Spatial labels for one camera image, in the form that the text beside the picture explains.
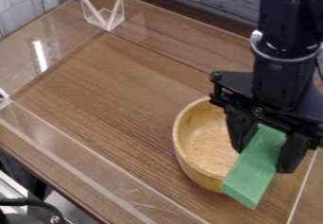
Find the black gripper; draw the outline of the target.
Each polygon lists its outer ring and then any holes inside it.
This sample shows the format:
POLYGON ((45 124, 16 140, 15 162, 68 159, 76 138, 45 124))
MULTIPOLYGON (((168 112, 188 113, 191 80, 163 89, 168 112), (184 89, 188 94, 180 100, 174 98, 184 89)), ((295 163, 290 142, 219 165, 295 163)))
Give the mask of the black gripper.
POLYGON ((287 136, 276 172, 291 174, 308 149, 323 147, 323 94, 314 85, 320 45, 296 50, 274 45, 263 31, 251 34, 250 72, 215 71, 211 103, 224 108, 231 146, 242 153, 263 124, 287 136))

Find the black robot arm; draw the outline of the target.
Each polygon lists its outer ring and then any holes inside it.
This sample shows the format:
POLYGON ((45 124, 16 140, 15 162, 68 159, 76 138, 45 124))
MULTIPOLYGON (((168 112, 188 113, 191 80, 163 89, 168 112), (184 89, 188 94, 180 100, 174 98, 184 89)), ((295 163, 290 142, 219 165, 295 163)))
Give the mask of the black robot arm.
POLYGON ((243 152, 263 124, 286 134, 275 168, 291 173, 323 147, 323 93, 314 83, 323 51, 323 0, 260 0, 250 73, 215 71, 210 103, 222 107, 231 146, 243 152))

